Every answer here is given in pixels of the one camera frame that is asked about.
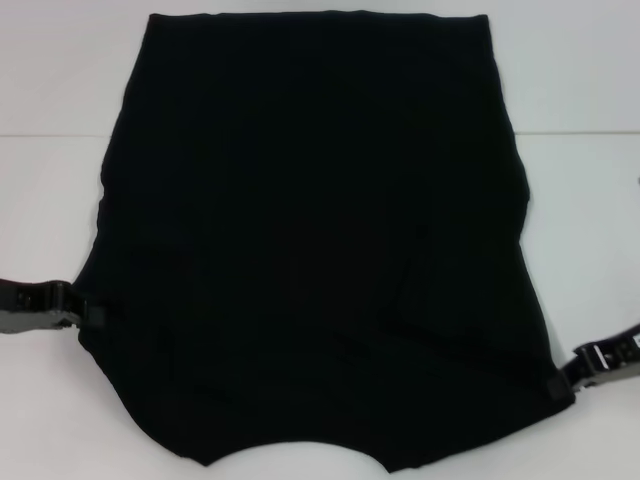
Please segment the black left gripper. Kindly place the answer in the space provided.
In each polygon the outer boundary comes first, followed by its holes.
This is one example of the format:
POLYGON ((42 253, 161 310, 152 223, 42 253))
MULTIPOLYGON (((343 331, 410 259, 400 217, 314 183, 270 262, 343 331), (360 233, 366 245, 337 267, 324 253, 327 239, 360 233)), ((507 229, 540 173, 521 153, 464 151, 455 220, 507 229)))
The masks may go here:
POLYGON ((83 297, 72 300, 65 281, 23 283, 1 280, 1 333, 104 326, 104 308, 83 297))

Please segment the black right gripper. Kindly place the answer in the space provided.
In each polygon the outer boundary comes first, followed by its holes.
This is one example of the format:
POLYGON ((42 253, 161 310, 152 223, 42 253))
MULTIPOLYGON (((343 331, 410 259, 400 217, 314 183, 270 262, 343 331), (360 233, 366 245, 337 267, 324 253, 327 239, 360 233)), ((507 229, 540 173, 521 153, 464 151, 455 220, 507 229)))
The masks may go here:
POLYGON ((574 400, 582 386, 599 386, 639 375, 639 326, 587 343, 574 351, 577 366, 560 368, 546 382, 554 401, 574 400))

